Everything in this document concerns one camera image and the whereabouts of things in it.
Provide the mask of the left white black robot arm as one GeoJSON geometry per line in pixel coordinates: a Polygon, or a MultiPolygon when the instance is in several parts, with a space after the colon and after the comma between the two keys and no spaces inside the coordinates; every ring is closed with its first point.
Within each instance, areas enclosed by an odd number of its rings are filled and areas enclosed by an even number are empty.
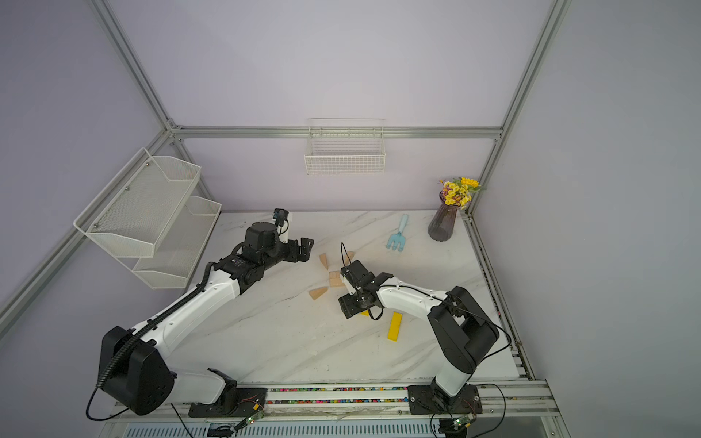
{"type": "Polygon", "coordinates": [[[288,220],[256,222],[229,255],[206,265],[189,292],[133,328],[114,327],[101,342],[94,390],[144,416],[164,404],[186,403],[195,418],[240,414],[262,403],[266,390],[239,392],[220,370],[175,370],[167,360],[219,308],[240,297],[281,262],[310,259],[314,241],[288,239],[288,220]]]}

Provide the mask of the light blue toy fork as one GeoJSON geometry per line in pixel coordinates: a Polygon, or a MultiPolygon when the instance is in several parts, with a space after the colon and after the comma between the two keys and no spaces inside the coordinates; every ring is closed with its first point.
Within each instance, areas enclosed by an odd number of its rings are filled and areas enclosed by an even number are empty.
{"type": "Polygon", "coordinates": [[[406,238],[403,235],[405,228],[408,224],[409,215],[404,214],[400,220],[397,232],[391,235],[386,244],[386,248],[392,251],[403,252],[405,248],[406,238]]]}

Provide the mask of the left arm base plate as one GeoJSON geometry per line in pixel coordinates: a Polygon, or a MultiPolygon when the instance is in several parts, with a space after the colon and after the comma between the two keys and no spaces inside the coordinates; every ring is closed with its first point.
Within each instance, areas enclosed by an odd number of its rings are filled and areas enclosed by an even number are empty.
{"type": "Polygon", "coordinates": [[[234,418],[250,417],[263,410],[268,389],[263,387],[237,387],[224,393],[211,404],[193,403],[190,418],[234,418]]]}

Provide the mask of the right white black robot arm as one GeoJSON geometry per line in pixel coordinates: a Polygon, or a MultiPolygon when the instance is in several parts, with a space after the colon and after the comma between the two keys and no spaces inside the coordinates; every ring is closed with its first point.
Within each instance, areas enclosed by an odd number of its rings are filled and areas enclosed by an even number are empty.
{"type": "Polygon", "coordinates": [[[342,268],[340,276],[348,289],[339,298],[345,318],[377,307],[429,324],[445,358],[445,365],[433,383],[445,397],[458,396],[502,333],[465,288],[448,291],[420,288],[388,273],[376,276],[358,260],[342,268]]]}

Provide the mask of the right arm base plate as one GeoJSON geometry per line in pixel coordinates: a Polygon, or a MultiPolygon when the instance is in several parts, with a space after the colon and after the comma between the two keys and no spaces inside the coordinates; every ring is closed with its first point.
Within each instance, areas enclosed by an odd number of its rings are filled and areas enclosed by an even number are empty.
{"type": "Polygon", "coordinates": [[[450,396],[436,384],[407,387],[412,415],[423,414],[482,414],[478,387],[465,384],[455,396],[450,396]]]}

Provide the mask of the yellow block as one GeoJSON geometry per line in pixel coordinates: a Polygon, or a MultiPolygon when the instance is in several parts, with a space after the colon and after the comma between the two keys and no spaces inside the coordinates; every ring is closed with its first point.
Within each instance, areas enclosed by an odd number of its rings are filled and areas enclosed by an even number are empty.
{"type": "Polygon", "coordinates": [[[390,320],[390,326],[387,334],[387,339],[389,341],[396,342],[399,339],[399,334],[401,330],[401,325],[403,321],[403,314],[399,312],[394,312],[390,320]]]}

